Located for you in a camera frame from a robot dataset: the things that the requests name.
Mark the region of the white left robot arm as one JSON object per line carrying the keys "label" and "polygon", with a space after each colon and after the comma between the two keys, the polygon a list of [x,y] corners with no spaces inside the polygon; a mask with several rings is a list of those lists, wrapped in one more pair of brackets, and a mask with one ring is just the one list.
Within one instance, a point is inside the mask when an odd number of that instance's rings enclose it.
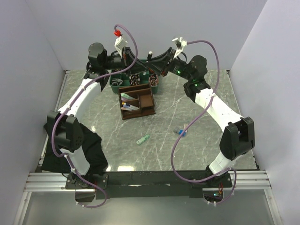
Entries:
{"label": "white left robot arm", "polygon": [[47,115],[46,128],[49,143],[54,155],[65,158],[70,171],[79,174],[77,183],[82,188],[89,188],[94,182],[89,174],[90,163],[84,150],[84,133],[80,120],[108,82],[108,78],[119,73],[136,74],[147,71],[150,67],[147,60],[138,59],[130,47],[117,47],[108,54],[101,43],[93,43],[88,48],[86,73],[75,94],[58,111]]}

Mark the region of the blue grey glue stick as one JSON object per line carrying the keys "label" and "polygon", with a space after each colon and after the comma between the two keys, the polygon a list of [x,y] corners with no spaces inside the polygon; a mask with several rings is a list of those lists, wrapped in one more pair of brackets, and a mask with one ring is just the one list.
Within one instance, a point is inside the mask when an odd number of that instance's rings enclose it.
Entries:
{"label": "blue grey glue stick", "polygon": [[186,132],[183,132],[183,129],[182,128],[180,128],[180,127],[176,127],[176,128],[174,128],[173,129],[173,131],[174,131],[174,133],[176,133],[176,134],[178,134],[178,135],[181,135],[181,134],[183,134],[182,136],[183,137],[185,137],[186,136]]}

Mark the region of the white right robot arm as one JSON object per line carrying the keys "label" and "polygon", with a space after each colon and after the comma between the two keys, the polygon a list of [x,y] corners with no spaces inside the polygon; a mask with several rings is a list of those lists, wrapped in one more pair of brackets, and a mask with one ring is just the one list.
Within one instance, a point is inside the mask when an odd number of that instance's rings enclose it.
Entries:
{"label": "white right robot arm", "polygon": [[255,126],[250,117],[242,117],[224,103],[207,82],[207,60],[194,56],[189,63],[178,59],[174,49],[153,57],[148,53],[146,66],[161,76],[173,73],[187,80],[184,91],[194,103],[201,106],[219,125],[223,134],[219,144],[220,152],[207,167],[206,183],[215,187],[222,181],[236,160],[247,154],[255,146]]}

